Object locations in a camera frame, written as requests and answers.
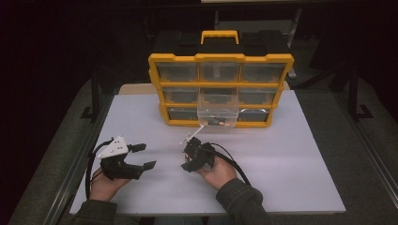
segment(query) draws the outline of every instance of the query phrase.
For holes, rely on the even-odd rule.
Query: tool organizer box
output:
[[[266,128],[294,59],[280,31],[164,31],[148,62],[166,124]]]

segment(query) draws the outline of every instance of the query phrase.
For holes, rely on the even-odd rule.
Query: person's arm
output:
[[[109,201],[130,180],[111,180],[101,172],[101,169],[96,170],[93,177],[95,178],[91,182],[90,197],[82,204],[71,224],[114,224],[117,205]]]
[[[270,216],[262,206],[261,192],[237,179],[235,168],[223,159],[214,157],[211,171],[199,169],[198,172],[206,182],[218,190],[217,201],[237,224],[282,224],[277,218]]]

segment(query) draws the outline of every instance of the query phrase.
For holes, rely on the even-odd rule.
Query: white tabletop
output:
[[[126,162],[155,168],[133,180],[113,198],[117,213],[134,216],[224,214],[216,190],[195,172],[185,172],[180,143],[195,127],[169,127],[158,110],[157,95],[115,96],[97,144],[122,135],[127,144],[146,143],[146,150],[129,153]],[[315,214],[344,212],[294,91],[283,91],[268,128],[205,127],[196,136],[203,143],[226,148],[264,195],[270,213]],[[94,163],[95,171],[100,162]],[[70,209],[85,201],[84,179]]]

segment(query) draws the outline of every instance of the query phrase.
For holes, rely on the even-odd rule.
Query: black sleeve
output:
[[[117,204],[115,203],[87,200],[82,204],[82,208],[79,212],[73,217],[71,224],[113,225],[116,208]]]
[[[244,184],[239,179],[233,179],[226,183],[217,193],[216,199],[237,224],[282,224],[263,208],[261,192]]]

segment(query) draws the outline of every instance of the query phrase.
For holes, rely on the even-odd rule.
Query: carrying handle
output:
[[[201,44],[205,41],[205,38],[235,38],[235,43],[238,44],[237,31],[235,30],[208,30],[202,32]]]

